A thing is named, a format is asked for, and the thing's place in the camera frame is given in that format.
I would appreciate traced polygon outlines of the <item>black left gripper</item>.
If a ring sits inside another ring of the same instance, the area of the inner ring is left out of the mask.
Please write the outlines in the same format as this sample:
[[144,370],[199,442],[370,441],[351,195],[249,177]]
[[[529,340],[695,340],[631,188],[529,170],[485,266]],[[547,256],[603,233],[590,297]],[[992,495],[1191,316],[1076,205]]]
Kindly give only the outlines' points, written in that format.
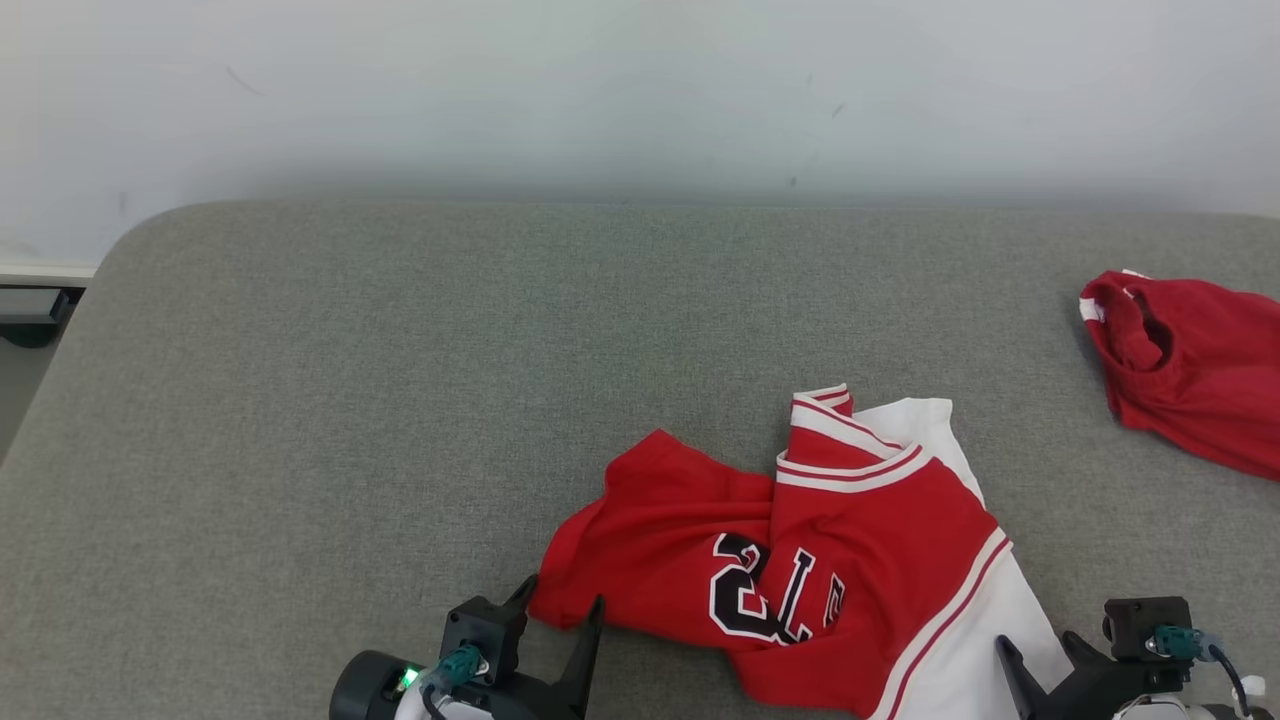
[[[529,575],[503,603],[504,626],[526,626],[539,575]],[[498,685],[470,684],[470,703],[493,719],[585,719],[605,620],[598,594],[577,628],[576,643],[556,683],[508,678]]]

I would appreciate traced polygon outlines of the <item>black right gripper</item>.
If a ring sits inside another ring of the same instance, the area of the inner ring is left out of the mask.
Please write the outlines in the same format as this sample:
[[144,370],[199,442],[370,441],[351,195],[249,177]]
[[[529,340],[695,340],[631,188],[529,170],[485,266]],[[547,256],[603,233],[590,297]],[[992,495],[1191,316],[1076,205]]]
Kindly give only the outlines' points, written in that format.
[[1015,643],[1006,635],[996,638],[996,653],[1019,719],[1112,719],[1132,701],[1160,692],[1166,664],[1120,662],[1101,656],[1070,630],[1062,632],[1060,644],[1071,673],[1047,693]]

